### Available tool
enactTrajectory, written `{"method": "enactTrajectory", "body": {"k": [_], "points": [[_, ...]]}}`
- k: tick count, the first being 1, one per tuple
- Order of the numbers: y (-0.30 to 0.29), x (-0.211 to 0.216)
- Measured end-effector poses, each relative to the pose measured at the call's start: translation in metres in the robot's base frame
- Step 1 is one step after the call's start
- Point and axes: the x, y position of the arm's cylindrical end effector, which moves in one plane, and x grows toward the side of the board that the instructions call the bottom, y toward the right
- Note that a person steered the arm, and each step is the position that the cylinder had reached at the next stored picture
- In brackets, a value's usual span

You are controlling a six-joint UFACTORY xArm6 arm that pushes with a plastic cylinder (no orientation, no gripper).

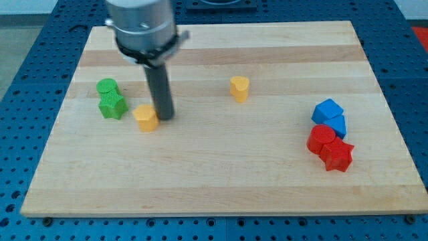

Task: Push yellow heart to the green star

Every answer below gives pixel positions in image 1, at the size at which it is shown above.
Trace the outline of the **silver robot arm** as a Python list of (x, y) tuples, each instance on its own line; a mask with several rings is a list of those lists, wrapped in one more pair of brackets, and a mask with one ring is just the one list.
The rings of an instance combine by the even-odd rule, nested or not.
[(169, 0), (106, 0), (105, 25), (115, 34), (125, 59), (144, 67), (156, 115), (170, 120), (175, 115), (166, 62), (190, 37), (179, 32)]

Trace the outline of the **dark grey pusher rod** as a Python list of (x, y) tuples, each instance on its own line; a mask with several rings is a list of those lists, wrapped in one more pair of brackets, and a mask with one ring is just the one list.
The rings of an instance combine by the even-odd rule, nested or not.
[(144, 72), (158, 119), (162, 121), (172, 119), (175, 109), (166, 66), (164, 64), (153, 68), (145, 66)]

